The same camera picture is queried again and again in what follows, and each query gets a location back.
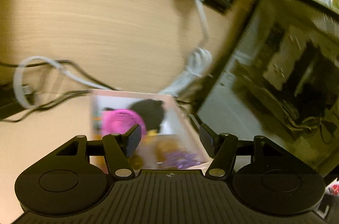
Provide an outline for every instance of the open box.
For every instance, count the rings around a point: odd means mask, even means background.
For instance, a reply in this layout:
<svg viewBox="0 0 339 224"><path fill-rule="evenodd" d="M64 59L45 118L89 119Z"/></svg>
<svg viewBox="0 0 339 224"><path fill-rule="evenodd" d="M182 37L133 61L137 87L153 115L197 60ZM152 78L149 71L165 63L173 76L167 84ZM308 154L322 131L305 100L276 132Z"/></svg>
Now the open box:
<svg viewBox="0 0 339 224"><path fill-rule="evenodd" d="M211 158L208 156L204 147L202 146L199 135L192 128L189 121L184 118L183 112L177 107L176 101L169 95L159 94L146 94L146 93L133 93L123 91L111 91L111 90L93 90L92 92L92 130L96 139L101 138L100 129L96 117L100 116L100 113L105 108L114 109L127 109L131 104L145 100L161 100L163 101L162 107L165 110L164 119L160 125L158 135L175 134L180 141L180 146L183 147L189 153L195 154L195 158L201 162L197 166L193 166L187 169L201 169L203 173L207 170L211 163ZM103 161L96 160L95 165L103 168Z"/></svg>

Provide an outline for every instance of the bundled white cable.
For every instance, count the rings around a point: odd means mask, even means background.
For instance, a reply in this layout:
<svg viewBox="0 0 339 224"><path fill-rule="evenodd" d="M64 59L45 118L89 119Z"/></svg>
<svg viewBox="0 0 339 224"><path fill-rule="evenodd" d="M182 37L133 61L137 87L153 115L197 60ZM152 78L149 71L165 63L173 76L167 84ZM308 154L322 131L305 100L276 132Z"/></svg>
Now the bundled white cable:
<svg viewBox="0 0 339 224"><path fill-rule="evenodd" d="M208 41L207 20L205 17L203 0L194 0L198 10L200 25L203 33L203 40L199 47L195 48L190 54L185 70L175 79L175 81L167 88L159 92L159 94L167 94L178 97L192 82L198 77L202 77L212 63L211 53L203 49L202 46Z"/></svg>
<svg viewBox="0 0 339 224"><path fill-rule="evenodd" d="M58 63L57 61L54 61L50 58L43 57L43 56L33 56L33 57L29 57L29 58L23 60L19 64L19 66L15 69L15 72L14 72L14 78L13 78L14 95L15 95L16 100L24 108L29 109L29 108L34 108L34 107L38 106L38 105L31 105L27 101L27 99L25 97L24 87L22 85L22 76L23 76L24 69L33 60L42 60L44 62L47 62L49 65L51 65L55 69L59 70L59 72L61 72L65 76L67 76L70 79L72 79L76 82L79 82L81 84L87 85L87 86L92 87L92 88L109 90L109 88L107 88L107 87L104 87L104 86L99 85L99 84L94 84L92 82L86 81L82 78L75 76L74 74L72 74L69 70L67 70L62 64Z"/></svg>

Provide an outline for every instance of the pink round object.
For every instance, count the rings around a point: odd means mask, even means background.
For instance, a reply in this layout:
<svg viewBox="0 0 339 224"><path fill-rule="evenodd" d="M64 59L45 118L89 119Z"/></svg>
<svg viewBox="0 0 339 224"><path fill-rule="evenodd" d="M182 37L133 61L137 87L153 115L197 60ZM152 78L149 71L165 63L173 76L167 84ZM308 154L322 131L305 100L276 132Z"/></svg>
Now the pink round object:
<svg viewBox="0 0 339 224"><path fill-rule="evenodd" d="M146 126L140 115L129 109L116 109L102 112L101 134L126 133L132 126L139 124L141 134L146 135Z"/></svg>

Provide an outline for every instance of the red logo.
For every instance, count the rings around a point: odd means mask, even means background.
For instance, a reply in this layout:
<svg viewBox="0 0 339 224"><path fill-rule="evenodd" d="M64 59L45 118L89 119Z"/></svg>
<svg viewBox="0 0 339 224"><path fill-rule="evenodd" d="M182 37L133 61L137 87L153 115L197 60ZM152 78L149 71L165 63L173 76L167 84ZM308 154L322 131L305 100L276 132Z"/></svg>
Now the red logo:
<svg viewBox="0 0 339 224"><path fill-rule="evenodd" d="M333 195L339 195L339 185L334 184L331 188L329 188L329 192Z"/></svg>

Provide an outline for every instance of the ribbed black surface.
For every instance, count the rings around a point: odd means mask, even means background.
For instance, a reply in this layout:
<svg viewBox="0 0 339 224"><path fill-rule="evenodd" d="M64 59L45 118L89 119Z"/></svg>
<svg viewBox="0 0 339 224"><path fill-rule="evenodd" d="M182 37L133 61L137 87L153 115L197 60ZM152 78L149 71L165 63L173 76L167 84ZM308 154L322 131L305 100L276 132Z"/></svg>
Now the ribbed black surface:
<svg viewBox="0 0 339 224"><path fill-rule="evenodd" d="M242 205L224 182L200 171L143 170L130 181L115 183L96 207L75 216L50 218L22 215L21 224L324 224L315 213L293 218L270 217Z"/></svg>

